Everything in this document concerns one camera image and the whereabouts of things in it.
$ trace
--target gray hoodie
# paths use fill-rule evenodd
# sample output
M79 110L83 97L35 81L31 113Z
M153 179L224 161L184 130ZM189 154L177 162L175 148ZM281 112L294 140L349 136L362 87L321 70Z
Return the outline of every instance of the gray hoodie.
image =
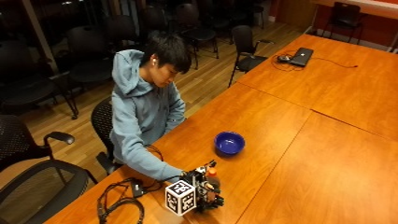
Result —
M159 88L143 80L139 74L141 57L143 53L133 49L115 56L111 140L116 159L144 175L163 180L180 175L181 170L161 161L144 145L157 141L184 122L185 103L173 82Z

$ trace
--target black hair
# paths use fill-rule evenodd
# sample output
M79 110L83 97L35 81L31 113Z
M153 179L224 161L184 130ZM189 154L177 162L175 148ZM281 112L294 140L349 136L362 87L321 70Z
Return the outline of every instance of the black hair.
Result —
M141 58L141 66L149 61L152 55L159 57L159 66L167 63L175 66L183 74L189 71L191 53L184 39L176 34L160 33L149 38L147 49Z

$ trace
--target hood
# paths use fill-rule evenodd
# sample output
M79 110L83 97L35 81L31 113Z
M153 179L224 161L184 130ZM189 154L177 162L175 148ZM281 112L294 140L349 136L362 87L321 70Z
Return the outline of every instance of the hood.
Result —
M153 90L151 83L140 77L143 52L128 49L115 55L112 76L124 95L141 96Z

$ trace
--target blue bowl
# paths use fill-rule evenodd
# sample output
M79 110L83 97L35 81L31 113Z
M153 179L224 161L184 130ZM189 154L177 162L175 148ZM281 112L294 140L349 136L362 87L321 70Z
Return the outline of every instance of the blue bowl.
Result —
M244 137L235 132L223 132L215 139L216 149L220 156L233 156L245 147Z

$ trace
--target conference table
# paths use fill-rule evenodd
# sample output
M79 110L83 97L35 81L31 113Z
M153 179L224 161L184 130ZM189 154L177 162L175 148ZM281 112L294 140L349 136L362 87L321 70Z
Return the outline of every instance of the conference table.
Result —
M217 161L225 205L177 217L161 188L139 198L144 223L398 222L398 125L390 112L398 106L398 57L310 35L276 55L300 47L314 50L305 68L272 57L155 143L164 160L185 171ZM247 141L235 157L215 150L224 131ZM124 166L47 223L99 223L104 189L131 176L151 182ZM108 223L137 218L137 207L124 205Z

